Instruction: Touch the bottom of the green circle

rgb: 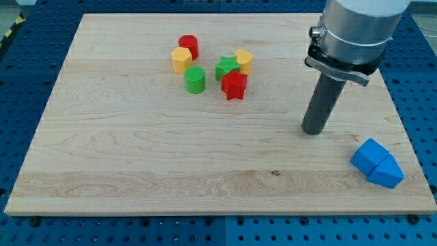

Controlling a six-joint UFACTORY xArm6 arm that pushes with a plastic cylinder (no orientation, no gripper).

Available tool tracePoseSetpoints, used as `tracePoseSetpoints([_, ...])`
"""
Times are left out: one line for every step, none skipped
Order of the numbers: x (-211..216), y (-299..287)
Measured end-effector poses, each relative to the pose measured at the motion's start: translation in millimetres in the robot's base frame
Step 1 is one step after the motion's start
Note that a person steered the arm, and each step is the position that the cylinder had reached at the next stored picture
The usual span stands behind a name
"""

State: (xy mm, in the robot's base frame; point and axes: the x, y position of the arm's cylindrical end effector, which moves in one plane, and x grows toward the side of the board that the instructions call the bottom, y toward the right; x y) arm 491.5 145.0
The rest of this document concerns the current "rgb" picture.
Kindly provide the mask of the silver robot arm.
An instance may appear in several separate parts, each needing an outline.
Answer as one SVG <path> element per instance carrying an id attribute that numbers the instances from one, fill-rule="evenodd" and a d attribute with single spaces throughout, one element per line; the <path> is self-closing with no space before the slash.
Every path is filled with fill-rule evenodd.
<path id="1" fill-rule="evenodd" d="M 382 61 L 410 0 L 327 0 L 305 64 L 336 81 L 365 87 Z"/>

